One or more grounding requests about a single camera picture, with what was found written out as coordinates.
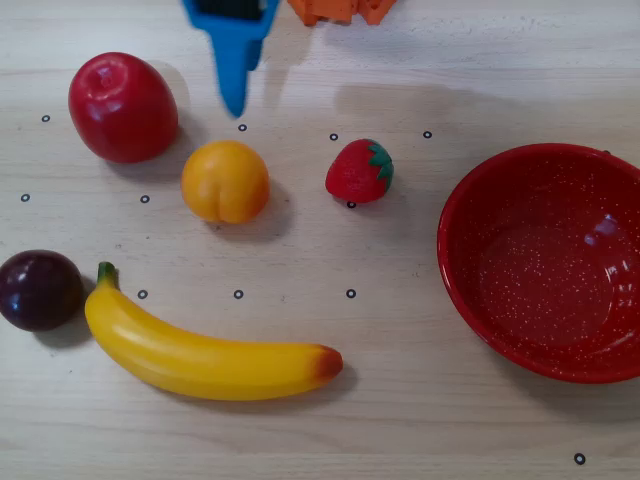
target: speckled red bowl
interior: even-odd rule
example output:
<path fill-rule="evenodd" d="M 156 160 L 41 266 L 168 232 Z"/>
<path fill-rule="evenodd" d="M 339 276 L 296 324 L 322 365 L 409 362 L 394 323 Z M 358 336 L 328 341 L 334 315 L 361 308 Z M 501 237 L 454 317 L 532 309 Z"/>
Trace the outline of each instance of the speckled red bowl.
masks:
<path fill-rule="evenodd" d="M 530 145 L 451 194 L 438 261 L 456 308 L 496 351 L 578 383 L 640 375 L 640 170 L 607 152 Z"/>

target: wooden table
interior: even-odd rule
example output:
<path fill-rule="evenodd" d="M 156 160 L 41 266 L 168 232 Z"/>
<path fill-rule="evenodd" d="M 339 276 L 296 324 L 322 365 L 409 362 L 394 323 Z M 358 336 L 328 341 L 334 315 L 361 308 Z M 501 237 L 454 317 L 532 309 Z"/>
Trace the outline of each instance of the wooden table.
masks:
<path fill-rule="evenodd" d="M 502 150 L 562 141 L 640 163 L 637 1 L 399 0 L 380 27 L 314 29 L 283 2 L 237 121 L 175 0 L 1 11 L 0 256 L 57 250 L 88 279 L 107 259 L 125 293 L 147 290 L 136 301 L 176 325 L 326 343 L 348 368 L 282 401 L 196 401 L 133 378 L 82 322 L 46 335 L 0 322 L 0 478 L 637 476 L 640 384 L 575 386 L 511 365 L 458 316 L 435 255 L 448 194 Z M 71 123 L 73 74 L 111 50 L 150 61 L 179 104 L 182 135 L 154 162 L 109 166 Z M 349 210 L 324 176 L 361 137 L 392 153 L 397 178 Z M 210 228 L 183 205 L 182 165 L 216 139 L 269 166 L 272 202 L 254 223 Z"/>

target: yellow banana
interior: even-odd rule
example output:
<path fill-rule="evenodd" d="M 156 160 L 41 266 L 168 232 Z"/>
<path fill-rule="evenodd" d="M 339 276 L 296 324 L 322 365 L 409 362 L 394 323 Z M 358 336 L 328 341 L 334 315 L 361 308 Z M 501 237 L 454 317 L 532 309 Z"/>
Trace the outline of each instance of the yellow banana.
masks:
<path fill-rule="evenodd" d="M 265 400 L 321 387 L 342 370 L 342 356 L 323 345 L 236 342 L 173 327 L 121 293 L 107 262 L 100 264 L 85 314 L 111 358 L 141 380 L 182 395 Z"/>

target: plastic fruit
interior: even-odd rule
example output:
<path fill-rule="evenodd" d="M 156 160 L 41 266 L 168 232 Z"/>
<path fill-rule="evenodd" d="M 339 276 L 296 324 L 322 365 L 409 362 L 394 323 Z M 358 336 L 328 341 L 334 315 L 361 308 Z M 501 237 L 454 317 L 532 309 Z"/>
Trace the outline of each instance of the plastic fruit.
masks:
<path fill-rule="evenodd" d="M 178 110 L 166 82 L 151 65 L 126 53 L 103 53 L 78 70 L 69 111 L 87 147 L 112 162 L 153 158 L 178 133 Z"/>
<path fill-rule="evenodd" d="M 59 253 L 29 250 L 0 267 L 0 313 L 23 330 L 62 325 L 82 306 L 83 298 L 78 268 Z"/>
<path fill-rule="evenodd" d="M 269 200 L 269 172 L 262 158 L 242 143 L 209 143 L 189 157 L 182 197 L 207 222 L 246 223 Z"/>
<path fill-rule="evenodd" d="M 373 202 L 391 187 L 393 171 L 391 157 L 378 142 L 356 140 L 335 159 L 325 185 L 329 193 L 346 202 Z"/>
<path fill-rule="evenodd" d="M 197 335 L 150 315 L 115 286 L 101 263 L 85 314 L 98 344 L 129 372 L 158 388 L 212 400 L 265 400 L 325 385 L 342 356 L 323 345 L 250 343 Z"/>

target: table surface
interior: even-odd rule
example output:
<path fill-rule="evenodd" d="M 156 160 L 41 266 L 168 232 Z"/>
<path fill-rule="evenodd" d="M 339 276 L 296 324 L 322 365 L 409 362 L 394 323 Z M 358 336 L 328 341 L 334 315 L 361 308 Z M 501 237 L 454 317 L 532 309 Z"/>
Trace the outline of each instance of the table surface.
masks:
<path fill-rule="evenodd" d="M 636 0 L 400 0 L 379 27 L 358 17 L 313 29 L 285 2 L 240 120 L 221 107 L 208 40 L 180 2 L 1 8 L 2 258 L 57 250 L 88 283 L 110 260 L 126 294 L 147 290 L 136 301 L 176 325 L 325 343 L 348 367 L 311 394 L 221 404 L 143 384 L 82 321 L 40 335 L 1 322 L 0 477 L 637 474 L 640 383 L 577 386 L 511 365 L 456 313 L 435 253 L 447 196 L 500 151 L 559 141 L 639 163 Z M 179 104 L 181 136 L 153 162 L 109 166 L 71 123 L 73 74 L 113 50 L 158 68 Z M 383 201 L 350 210 L 324 176 L 361 137 L 391 152 L 397 178 Z M 183 205 L 184 161 L 216 139 L 245 142 L 268 164 L 272 201 L 251 224 L 210 228 Z"/>

